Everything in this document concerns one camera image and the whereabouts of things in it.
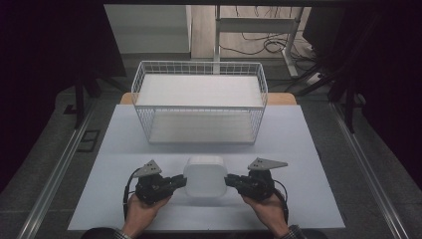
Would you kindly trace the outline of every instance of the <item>black curtain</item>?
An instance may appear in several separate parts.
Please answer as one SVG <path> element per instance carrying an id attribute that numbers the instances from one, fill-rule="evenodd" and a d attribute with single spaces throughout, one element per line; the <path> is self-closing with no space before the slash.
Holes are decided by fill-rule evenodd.
<path id="1" fill-rule="evenodd" d="M 37 140 L 58 92 L 75 76 L 125 76 L 103 4 L 2 1 L 1 189 Z"/>
<path id="2" fill-rule="evenodd" d="M 422 188 L 422 8 L 390 3 L 356 69 L 363 113 Z"/>

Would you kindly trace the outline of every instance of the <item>white table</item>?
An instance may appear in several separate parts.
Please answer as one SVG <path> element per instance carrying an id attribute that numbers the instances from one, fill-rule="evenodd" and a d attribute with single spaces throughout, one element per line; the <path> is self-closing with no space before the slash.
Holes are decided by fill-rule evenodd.
<path id="1" fill-rule="evenodd" d="M 130 174 L 151 159 L 163 176 L 181 174 L 192 155 L 224 158 L 229 173 L 248 173 L 257 156 L 285 161 L 272 170 L 289 192 L 290 221 L 302 228 L 344 227 L 300 106 L 267 106 L 254 145 L 150 145 L 133 106 L 116 106 L 69 230 L 121 227 L 122 196 Z M 214 199 L 191 198 L 177 189 L 150 231 L 265 230 L 234 188 Z"/>

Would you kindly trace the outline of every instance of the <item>wall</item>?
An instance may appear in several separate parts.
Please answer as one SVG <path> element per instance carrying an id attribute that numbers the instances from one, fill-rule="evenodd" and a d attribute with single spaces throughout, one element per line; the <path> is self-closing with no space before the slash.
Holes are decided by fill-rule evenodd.
<path id="1" fill-rule="evenodd" d="M 121 54 L 190 52 L 190 6 L 105 5 Z"/>

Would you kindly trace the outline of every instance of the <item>wooden table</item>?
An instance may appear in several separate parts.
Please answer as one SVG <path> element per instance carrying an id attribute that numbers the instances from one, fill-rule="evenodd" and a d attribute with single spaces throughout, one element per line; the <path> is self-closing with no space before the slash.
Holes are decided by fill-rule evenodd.
<path id="1" fill-rule="evenodd" d="M 131 93 L 125 93 L 120 100 L 121 105 L 131 105 Z M 290 93 L 268 93 L 268 106 L 297 105 L 295 96 Z"/>

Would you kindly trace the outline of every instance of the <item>human hand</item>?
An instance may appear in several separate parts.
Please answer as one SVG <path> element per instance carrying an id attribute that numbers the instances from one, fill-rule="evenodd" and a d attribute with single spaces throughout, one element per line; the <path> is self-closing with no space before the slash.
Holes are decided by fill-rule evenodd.
<path id="1" fill-rule="evenodd" d="M 258 219 L 276 238 L 283 237 L 289 233 L 289 227 L 283 213 L 283 204 L 276 194 L 273 193 L 271 197 L 263 201 L 256 201 L 250 197 L 241 196 L 243 201 L 254 209 Z"/>
<path id="2" fill-rule="evenodd" d="M 121 231 L 130 238 L 139 236 L 146 227 L 148 227 L 152 220 L 158 213 L 158 210 L 167 204 L 171 196 L 164 198 L 152 205 L 139 200 L 139 198 L 132 194 L 128 200 L 128 210 L 126 221 L 124 222 Z"/>

